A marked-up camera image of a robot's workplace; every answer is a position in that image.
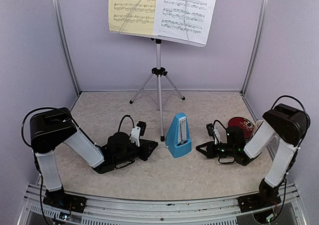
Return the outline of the blue and white box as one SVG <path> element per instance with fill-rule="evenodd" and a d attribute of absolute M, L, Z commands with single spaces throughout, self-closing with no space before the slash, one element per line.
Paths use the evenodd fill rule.
<path fill-rule="evenodd" d="M 178 113 L 169 127 L 165 145 L 174 158 L 180 158 L 191 152 L 191 143 L 187 116 Z"/>

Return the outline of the white perforated music stand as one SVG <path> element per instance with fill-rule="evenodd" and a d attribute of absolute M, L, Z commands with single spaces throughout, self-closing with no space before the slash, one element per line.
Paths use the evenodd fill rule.
<path fill-rule="evenodd" d="M 141 35 L 141 34 L 133 34 L 133 33 L 119 33 L 119 34 L 126 34 L 126 35 L 136 35 L 136 36 L 141 36 L 141 37 L 148 37 L 151 40 L 155 41 L 156 43 L 156 66 L 151 73 L 151 76 L 156 76 L 157 77 L 157 109 L 159 111 L 159 119 L 160 119 L 160 139 L 161 141 L 164 141 L 164 125 L 163 125 L 163 102 L 162 102 L 162 95 L 161 95 L 161 78 L 166 75 L 165 69 L 161 65 L 161 43 L 166 40 L 166 41 L 172 41 L 172 42 L 178 42 L 182 44 L 187 44 L 184 41 L 179 42 L 177 39 L 169 39 L 163 36 L 155 36 L 155 35 Z M 198 46 L 198 47 L 203 47 L 202 45 L 199 44 L 190 44 L 193 46 Z"/>

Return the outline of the white sheet music page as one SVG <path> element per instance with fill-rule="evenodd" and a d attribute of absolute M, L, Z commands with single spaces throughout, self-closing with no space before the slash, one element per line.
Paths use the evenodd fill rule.
<path fill-rule="evenodd" d="M 216 0 L 156 0 L 153 35 L 206 46 Z"/>

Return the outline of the yellow sheet music page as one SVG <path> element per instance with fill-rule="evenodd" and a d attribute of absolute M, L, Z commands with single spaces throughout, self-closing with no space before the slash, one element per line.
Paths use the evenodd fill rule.
<path fill-rule="evenodd" d="M 152 35 L 156 0 L 109 0 L 109 30 Z"/>

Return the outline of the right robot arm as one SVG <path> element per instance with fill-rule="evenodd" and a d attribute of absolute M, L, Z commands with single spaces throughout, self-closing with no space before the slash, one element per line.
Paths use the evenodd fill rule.
<path fill-rule="evenodd" d="M 263 114 L 259 126 L 243 124 L 241 127 L 225 128 L 225 143 L 218 139 L 214 124 L 207 124 L 213 141 L 196 146 L 196 150 L 209 159 L 231 157 L 234 162 L 246 166 L 272 142 L 277 143 L 277 153 L 268 174 L 260 182 L 258 193 L 238 199 L 245 210 L 249 207 L 268 207 L 281 202 L 279 187 L 294 163 L 310 123 L 305 108 L 297 109 L 281 103 Z"/>

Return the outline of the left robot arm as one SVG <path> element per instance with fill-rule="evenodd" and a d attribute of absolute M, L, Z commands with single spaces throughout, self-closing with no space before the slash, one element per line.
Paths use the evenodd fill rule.
<path fill-rule="evenodd" d="M 30 142 L 35 165 L 46 186 L 43 203 L 61 209 L 72 209 L 76 204 L 84 204 L 84 197 L 76 197 L 64 191 L 58 172 L 54 151 L 65 144 L 98 174 L 123 169 L 136 159 L 147 161 L 158 143 L 141 137 L 145 133 L 143 121 L 132 125 L 127 134 L 117 131 L 108 138 L 107 144 L 99 146 L 80 128 L 68 108 L 42 107 L 30 111 Z"/>

